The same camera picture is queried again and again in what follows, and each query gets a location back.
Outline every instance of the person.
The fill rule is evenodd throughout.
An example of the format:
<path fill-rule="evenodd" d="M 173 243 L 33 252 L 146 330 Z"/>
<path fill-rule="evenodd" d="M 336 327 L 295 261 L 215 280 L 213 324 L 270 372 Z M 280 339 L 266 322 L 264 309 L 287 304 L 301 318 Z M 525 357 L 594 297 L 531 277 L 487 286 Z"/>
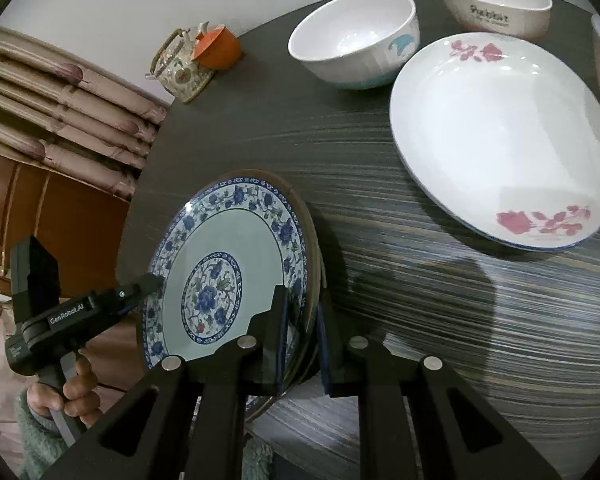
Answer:
<path fill-rule="evenodd" d="M 77 375 L 62 387 L 62 394 L 50 386 L 33 383 L 16 400 L 16 413 L 22 437 L 24 465 L 21 480 L 38 480 L 67 450 L 51 410 L 62 410 L 69 416 L 79 416 L 90 428 L 102 415 L 100 396 L 94 391 L 98 378 L 90 361 L 83 355 L 76 358 Z"/>

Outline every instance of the brown wooden cabinet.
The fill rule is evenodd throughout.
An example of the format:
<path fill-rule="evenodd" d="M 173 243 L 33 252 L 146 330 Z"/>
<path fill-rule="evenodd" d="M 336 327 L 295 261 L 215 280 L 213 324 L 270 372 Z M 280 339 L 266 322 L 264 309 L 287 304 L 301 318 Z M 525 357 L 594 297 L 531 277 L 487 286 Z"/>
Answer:
<path fill-rule="evenodd" d="M 58 260 L 65 297 L 114 286 L 127 210 L 110 194 L 0 155 L 0 270 L 11 246 L 34 234 Z M 10 291 L 0 276 L 0 292 Z"/>

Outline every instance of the plate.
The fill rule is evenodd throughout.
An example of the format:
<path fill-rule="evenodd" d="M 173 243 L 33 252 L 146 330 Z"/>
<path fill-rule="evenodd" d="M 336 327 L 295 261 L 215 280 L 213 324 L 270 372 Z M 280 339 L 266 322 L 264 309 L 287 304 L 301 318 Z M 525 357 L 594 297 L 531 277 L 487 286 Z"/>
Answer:
<path fill-rule="evenodd" d="M 537 45 L 484 32 L 427 45 L 395 81 L 390 119 L 414 180 L 476 232 L 547 251 L 600 228 L 600 104 Z"/>
<path fill-rule="evenodd" d="M 186 360 L 212 354 L 247 332 L 270 309 L 273 290 L 291 291 L 286 380 L 307 352 L 320 287 L 320 252 L 306 205 L 271 173 L 228 174 L 189 200 L 169 225 L 149 266 L 163 276 L 139 320 L 144 362 L 168 354 Z M 250 397 L 247 418 L 269 397 Z"/>

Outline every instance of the blue whale print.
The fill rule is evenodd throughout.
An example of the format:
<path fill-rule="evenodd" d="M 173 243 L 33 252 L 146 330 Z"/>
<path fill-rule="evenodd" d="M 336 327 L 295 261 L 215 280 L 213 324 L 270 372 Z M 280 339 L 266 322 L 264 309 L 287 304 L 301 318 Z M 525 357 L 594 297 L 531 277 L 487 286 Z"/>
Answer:
<path fill-rule="evenodd" d="M 401 56 L 404 52 L 404 49 L 407 48 L 407 46 L 411 43 L 413 43 L 413 36 L 411 34 L 403 34 L 389 43 L 389 50 L 391 50 L 391 47 L 395 45 L 395 49 L 398 51 L 398 56 Z"/>

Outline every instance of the pink curtain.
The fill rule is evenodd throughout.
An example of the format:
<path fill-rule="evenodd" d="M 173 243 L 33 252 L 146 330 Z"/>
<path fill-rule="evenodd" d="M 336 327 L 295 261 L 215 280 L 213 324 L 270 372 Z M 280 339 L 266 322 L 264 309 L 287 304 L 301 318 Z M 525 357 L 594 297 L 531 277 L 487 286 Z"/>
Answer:
<path fill-rule="evenodd" d="M 131 199 L 166 112 L 103 70 L 0 28 L 0 145 L 7 152 Z"/>

